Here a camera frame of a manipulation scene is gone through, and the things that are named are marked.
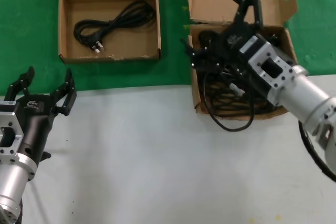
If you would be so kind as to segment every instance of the robotic arm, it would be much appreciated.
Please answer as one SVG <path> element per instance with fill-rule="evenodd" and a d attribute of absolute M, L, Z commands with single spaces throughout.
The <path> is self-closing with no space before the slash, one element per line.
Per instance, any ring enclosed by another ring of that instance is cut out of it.
<path fill-rule="evenodd" d="M 306 69 L 296 65 L 259 33 L 263 28 L 259 0 L 233 1 L 239 5 L 238 11 L 225 31 L 220 34 L 202 31 L 199 49 L 183 42 L 192 67 L 219 74 L 230 68 L 239 72 L 271 104 L 285 107 L 299 119 L 303 142 L 316 164 L 336 182 L 336 136 L 333 134 L 336 98 L 313 84 L 307 78 Z M 254 7 L 254 24 L 244 21 L 249 6 Z M 229 80 L 225 82 L 235 93 L 244 93 Z M 317 137 L 325 151 L 327 165 L 318 157 L 305 131 Z"/>
<path fill-rule="evenodd" d="M 71 70 L 65 83 L 50 95 L 30 94 L 28 87 L 34 69 L 21 74 L 0 101 L 0 223 L 19 223 L 22 195 L 28 181 L 34 179 L 38 164 L 51 157 L 44 152 L 55 117 L 69 115 L 77 97 Z M 23 96 L 15 100 L 19 92 Z M 61 107 L 57 102 L 66 97 Z"/>

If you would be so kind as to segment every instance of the cable bundle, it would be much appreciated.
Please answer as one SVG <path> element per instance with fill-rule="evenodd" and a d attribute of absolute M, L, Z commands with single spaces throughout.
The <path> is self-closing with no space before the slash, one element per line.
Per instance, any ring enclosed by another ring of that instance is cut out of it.
<path fill-rule="evenodd" d="M 102 39 L 108 33 L 117 28 L 136 28 L 143 26 L 156 17 L 155 9 L 144 0 L 138 0 L 128 5 L 114 20 L 99 21 L 85 19 L 76 23 L 73 35 L 85 46 L 99 52 L 102 47 Z M 83 35 L 83 31 L 88 28 L 99 28 L 90 35 Z"/>

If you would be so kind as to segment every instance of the coiled black cable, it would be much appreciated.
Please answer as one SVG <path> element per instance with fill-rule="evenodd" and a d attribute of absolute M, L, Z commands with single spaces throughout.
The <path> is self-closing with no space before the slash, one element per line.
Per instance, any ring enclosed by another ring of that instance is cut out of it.
<path fill-rule="evenodd" d="M 214 111 L 209 107 L 208 105 L 208 102 L 207 102 L 207 94 L 206 94 L 206 85 L 207 85 L 207 78 L 209 76 L 209 73 L 207 72 L 203 78 L 203 99 L 204 99 L 204 105 L 209 113 L 209 115 L 211 116 L 211 118 L 225 131 L 229 131 L 229 132 L 239 132 L 239 131 L 243 131 L 247 128 L 249 128 L 251 126 L 251 124 L 253 123 L 253 120 L 254 120 L 254 116 L 255 116 L 255 113 L 254 113 L 254 95 L 253 95 L 253 88 L 252 86 L 249 84 L 249 87 L 248 87 L 248 91 L 249 91 L 249 110 L 250 110 L 250 119 L 249 121 L 247 122 L 247 124 L 243 127 L 239 127 L 239 128 L 236 128 L 236 129 L 231 129 L 231 128 L 228 128 L 226 126 L 224 126 L 223 124 L 220 123 L 220 121 L 216 118 L 216 115 L 214 113 Z"/>
<path fill-rule="evenodd" d="M 76 23 L 73 35 L 83 45 L 92 50 L 99 48 L 102 39 L 108 33 L 117 28 L 136 28 L 143 26 L 156 18 L 155 9 L 146 1 L 138 0 L 128 5 L 115 19 L 110 21 L 100 21 L 85 19 Z M 90 35 L 83 35 L 83 31 L 88 28 L 99 28 Z"/>

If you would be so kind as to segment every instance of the open cardboard box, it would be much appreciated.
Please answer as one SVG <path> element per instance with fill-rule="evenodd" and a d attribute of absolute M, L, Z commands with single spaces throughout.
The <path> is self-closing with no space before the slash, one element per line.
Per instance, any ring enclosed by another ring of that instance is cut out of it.
<path fill-rule="evenodd" d="M 212 29 L 217 32 L 225 30 L 232 22 L 238 5 L 232 0 L 188 0 L 190 17 L 197 22 L 208 23 L 208 25 L 192 25 L 190 26 L 189 43 L 191 46 L 200 47 L 198 35 L 202 30 Z M 264 18 L 263 35 L 275 34 L 281 40 L 281 49 L 297 62 L 295 51 L 291 42 L 289 32 L 283 27 L 283 23 L 289 20 L 297 11 L 297 0 L 260 0 Z M 254 22 L 253 9 L 250 8 L 245 21 Z M 197 72 L 192 70 L 192 93 L 194 107 L 197 113 L 207 113 L 204 101 L 200 95 L 198 85 L 199 79 Z M 257 115 L 256 119 L 269 119 L 286 113 L 284 108 L 279 108 L 275 112 Z M 241 116 L 237 120 L 248 120 L 249 117 Z"/>
<path fill-rule="evenodd" d="M 58 51 L 64 63 L 118 60 L 157 60 L 161 55 L 159 0 L 145 0 L 156 9 L 156 22 L 136 29 L 116 29 L 103 39 L 97 54 L 74 38 L 74 26 L 83 19 L 112 20 L 135 0 L 59 0 Z"/>

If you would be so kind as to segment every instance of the silver metal arm segment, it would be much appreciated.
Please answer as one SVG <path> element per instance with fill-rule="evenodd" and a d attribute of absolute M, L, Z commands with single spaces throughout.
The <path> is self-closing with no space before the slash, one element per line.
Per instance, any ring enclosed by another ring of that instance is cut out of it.
<path fill-rule="evenodd" d="M 304 125 L 304 128 L 325 150 L 325 160 L 336 173 L 336 98 L 328 95 L 307 78 L 302 66 L 291 66 L 283 58 L 281 50 L 265 43 L 249 60 L 249 65 L 270 87 L 267 99 L 275 106 L 283 106 Z M 262 68 L 272 59 L 281 74 L 271 77 Z"/>

